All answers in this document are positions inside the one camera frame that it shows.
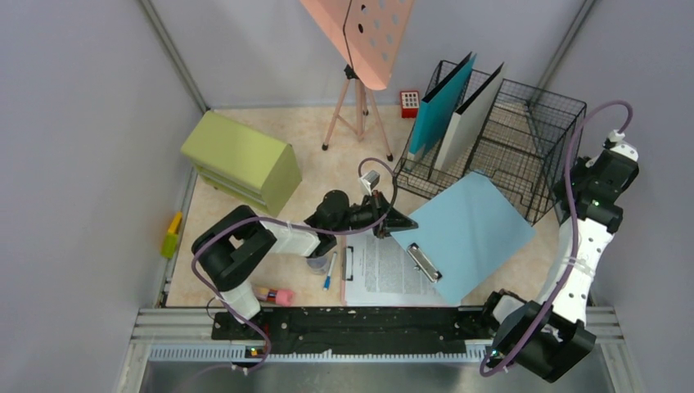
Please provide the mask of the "teal file folder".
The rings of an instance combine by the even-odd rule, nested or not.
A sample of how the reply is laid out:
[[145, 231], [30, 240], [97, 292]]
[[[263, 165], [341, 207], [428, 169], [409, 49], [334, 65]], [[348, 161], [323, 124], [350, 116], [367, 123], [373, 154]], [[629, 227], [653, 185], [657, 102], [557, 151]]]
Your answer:
[[471, 76], [476, 53], [461, 61], [441, 61], [430, 81], [415, 120], [407, 158], [420, 160], [444, 136], [453, 112]]

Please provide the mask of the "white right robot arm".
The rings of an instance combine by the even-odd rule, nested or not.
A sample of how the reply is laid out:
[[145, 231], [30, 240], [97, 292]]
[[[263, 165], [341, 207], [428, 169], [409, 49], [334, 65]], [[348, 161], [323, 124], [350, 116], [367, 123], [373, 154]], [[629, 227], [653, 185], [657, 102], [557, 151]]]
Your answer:
[[567, 216], [559, 232], [559, 253], [535, 300], [493, 292], [480, 315], [482, 331], [493, 343], [480, 374], [521, 366], [555, 382], [585, 358], [596, 336], [587, 327], [590, 287], [603, 251], [613, 240], [623, 210], [616, 199], [638, 176], [638, 151], [626, 142], [609, 142], [596, 158], [582, 157], [570, 172], [577, 219]]

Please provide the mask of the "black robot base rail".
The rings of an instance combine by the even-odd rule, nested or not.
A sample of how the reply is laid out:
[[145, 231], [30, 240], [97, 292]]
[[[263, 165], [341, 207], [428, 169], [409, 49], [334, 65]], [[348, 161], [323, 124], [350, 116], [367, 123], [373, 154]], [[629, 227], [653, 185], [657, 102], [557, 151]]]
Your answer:
[[274, 355], [450, 355], [500, 326], [479, 306], [263, 307], [249, 324], [228, 312], [214, 316], [215, 341], [262, 341]]

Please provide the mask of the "light blue clipboard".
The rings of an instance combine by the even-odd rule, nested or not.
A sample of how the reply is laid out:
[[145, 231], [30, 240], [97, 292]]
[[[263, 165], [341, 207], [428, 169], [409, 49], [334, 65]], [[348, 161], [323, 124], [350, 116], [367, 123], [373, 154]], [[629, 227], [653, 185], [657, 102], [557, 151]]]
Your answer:
[[469, 173], [409, 215], [415, 229], [393, 233], [441, 273], [433, 287], [448, 305], [461, 300], [535, 236], [535, 229], [483, 174]]

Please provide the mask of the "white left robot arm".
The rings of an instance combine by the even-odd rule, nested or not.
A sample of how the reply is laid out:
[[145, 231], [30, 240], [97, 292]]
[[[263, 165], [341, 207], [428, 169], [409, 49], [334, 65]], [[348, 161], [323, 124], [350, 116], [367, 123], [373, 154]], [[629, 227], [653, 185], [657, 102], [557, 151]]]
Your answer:
[[339, 236], [372, 231], [385, 238], [417, 227], [377, 190], [354, 204], [345, 192], [329, 191], [301, 223], [258, 216], [248, 205], [242, 205], [193, 242], [192, 271], [231, 308], [232, 329], [248, 339], [257, 336], [263, 325], [249, 277], [266, 255], [317, 259], [336, 246]]

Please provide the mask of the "grey white file folder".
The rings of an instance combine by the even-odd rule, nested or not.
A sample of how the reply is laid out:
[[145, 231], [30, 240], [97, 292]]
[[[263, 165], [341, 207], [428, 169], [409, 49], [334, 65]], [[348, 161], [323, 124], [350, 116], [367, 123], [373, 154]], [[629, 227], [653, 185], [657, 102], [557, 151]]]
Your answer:
[[505, 72], [506, 64], [502, 63], [454, 111], [441, 142], [434, 169], [446, 171], [462, 157], [468, 148], [473, 146], [493, 107]]

